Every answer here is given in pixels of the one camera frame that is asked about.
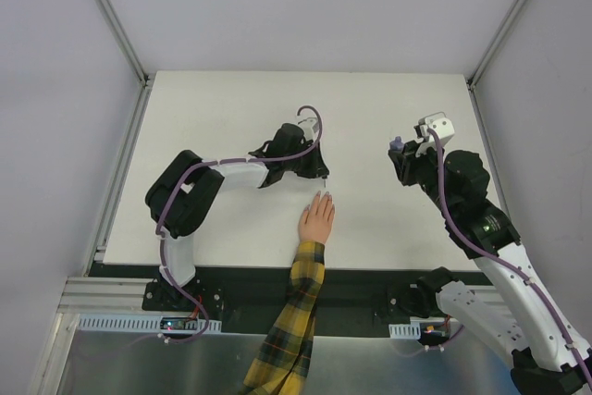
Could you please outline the purple nail polish bottle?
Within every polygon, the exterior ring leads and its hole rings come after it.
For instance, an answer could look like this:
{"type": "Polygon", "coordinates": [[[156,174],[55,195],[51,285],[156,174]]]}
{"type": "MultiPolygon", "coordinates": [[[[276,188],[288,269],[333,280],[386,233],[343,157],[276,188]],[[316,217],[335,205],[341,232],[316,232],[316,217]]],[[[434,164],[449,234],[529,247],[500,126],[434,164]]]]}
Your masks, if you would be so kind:
{"type": "Polygon", "coordinates": [[[401,136],[396,136],[393,141],[389,143],[389,149],[395,152],[401,152],[404,149],[404,142],[401,136]]]}

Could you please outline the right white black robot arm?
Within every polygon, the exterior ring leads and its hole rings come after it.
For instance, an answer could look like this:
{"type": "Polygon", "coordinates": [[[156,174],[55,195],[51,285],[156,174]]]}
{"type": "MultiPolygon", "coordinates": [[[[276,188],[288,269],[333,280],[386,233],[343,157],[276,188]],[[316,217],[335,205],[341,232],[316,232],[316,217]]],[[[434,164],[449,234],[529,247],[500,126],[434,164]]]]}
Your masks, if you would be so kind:
{"type": "Polygon", "coordinates": [[[388,157],[400,183],[419,186],[442,213],[451,240],[509,313],[484,302],[444,267],[419,278],[399,297],[399,308],[409,316],[442,313],[459,321],[509,366],[522,394],[575,394],[589,387],[591,346],[544,289],[511,220],[487,198],[489,174],[480,156],[395,139],[388,157]]]}

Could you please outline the yellow plaid sleeve forearm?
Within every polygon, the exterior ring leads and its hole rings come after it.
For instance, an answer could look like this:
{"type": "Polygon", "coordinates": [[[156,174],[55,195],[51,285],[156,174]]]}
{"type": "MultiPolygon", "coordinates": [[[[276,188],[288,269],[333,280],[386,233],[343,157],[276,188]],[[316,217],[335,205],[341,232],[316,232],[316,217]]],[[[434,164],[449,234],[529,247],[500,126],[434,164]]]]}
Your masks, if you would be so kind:
{"type": "Polygon", "coordinates": [[[325,273],[325,246],[301,242],[291,265],[285,305],[249,367],[242,394],[302,393],[311,365],[317,299],[325,273]]]}

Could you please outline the mannequin hand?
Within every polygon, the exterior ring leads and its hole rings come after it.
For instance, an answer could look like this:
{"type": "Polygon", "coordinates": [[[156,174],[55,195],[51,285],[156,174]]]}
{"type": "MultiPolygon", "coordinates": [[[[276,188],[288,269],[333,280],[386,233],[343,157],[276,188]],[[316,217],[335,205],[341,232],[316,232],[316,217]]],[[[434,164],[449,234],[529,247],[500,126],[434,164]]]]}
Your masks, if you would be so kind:
{"type": "Polygon", "coordinates": [[[300,242],[326,244],[332,231],[335,217],[335,205],[329,192],[318,192],[307,205],[298,225],[300,242]]]}

